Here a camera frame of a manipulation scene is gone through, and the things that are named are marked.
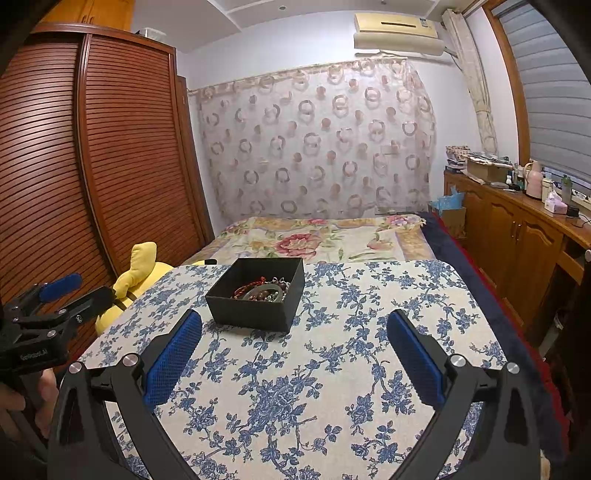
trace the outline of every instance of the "cardboard box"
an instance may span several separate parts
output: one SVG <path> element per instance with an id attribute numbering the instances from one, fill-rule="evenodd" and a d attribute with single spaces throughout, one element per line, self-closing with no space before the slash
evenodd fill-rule
<path id="1" fill-rule="evenodd" d="M 484 180 L 487 183 L 494 181 L 500 181 L 505 183 L 507 175 L 509 174 L 509 168 L 496 167 L 494 165 L 483 165 L 482 163 L 475 162 L 468 158 L 467 170 L 469 173 Z"/>
<path id="2" fill-rule="evenodd" d="M 456 210 L 438 210 L 433 209 L 433 213 L 437 215 L 446 226 L 449 234 L 456 239 L 461 239 L 466 236 L 466 208 L 462 207 Z"/>
<path id="3" fill-rule="evenodd" d="M 283 277 L 291 283 L 283 301 L 235 300 L 234 292 L 255 280 Z M 304 291 L 301 258 L 239 258 L 206 293 L 213 320 L 223 325 L 289 332 Z"/>

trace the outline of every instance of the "bed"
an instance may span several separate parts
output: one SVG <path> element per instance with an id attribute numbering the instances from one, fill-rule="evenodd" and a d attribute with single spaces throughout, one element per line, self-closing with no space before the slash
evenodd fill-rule
<path id="1" fill-rule="evenodd" d="M 301 257 L 306 263 L 432 260 L 418 215 L 344 220 L 250 217 L 233 223 L 184 264 L 215 258 Z"/>
<path id="2" fill-rule="evenodd" d="M 185 264 L 208 258 L 231 264 L 239 257 L 302 257 L 306 263 L 440 260 L 450 264 L 482 309 L 506 358 L 526 373 L 546 457 L 554 464 L 565 460 L 568 424 L 548 366 L 529 347 L 478 268 L 434 215 L 345 220 L 251 217 L 226 228 Z"/>

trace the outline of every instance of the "curtain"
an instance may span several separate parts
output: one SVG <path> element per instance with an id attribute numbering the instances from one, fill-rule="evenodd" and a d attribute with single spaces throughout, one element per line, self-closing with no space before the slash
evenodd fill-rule
<path id="1" fill-rule="evenodd" d="M 495 126 L 492 123 L 491 99 L 472 33 L 463 15 L 454 13 L 451 9 L 448 9 L 443 14 L 443 23 L 452 37 L 462 72 L 468 83 L 468 90 L 474 103 L 474 110 L 476 110 L 482 148 L 487 153 L 497 155 L 498 149 Z"/>
<path id="2" fill-rule="evenodd" d="M 311 66 L 197 94 L 228 221 L 426 209 L 436 125 L 408 60 Z"/>

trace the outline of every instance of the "wardrobe door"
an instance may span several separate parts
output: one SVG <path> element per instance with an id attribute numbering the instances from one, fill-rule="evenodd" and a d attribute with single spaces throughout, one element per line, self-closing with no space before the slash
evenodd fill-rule
<path id="1" fill-rule="evenodd" d="M 35 35 L 0 77 L 0 296 L 72 272 L 112 284 L 81 187 L 73 127 L 80 37 Z M 94 325 L 79 332 L 88 341 Z"/>
<path id="2" fill-rule="evenodd" d="M 174 56 L 98 35 L 86 48 L 86 177 L 111 256 L 124 271 L 132 246 L 154 241 L 159 261 L 180 265 L 203 233 L 185 172 Z"/>

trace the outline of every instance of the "yellow stuffed toy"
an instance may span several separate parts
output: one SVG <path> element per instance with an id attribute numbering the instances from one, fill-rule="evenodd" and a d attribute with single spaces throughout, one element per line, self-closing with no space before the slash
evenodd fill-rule
<path id="1" fill-rule="evenodd" d="M 113 285 L 115 304 L 96 319 L 96 333 L 98 335 L 103 333 L 137 297 L 172 269 L 166 263 L 156 262 L 154 242 L 134 245 L 131 250 L 129 270 L 121 274 Z"/>

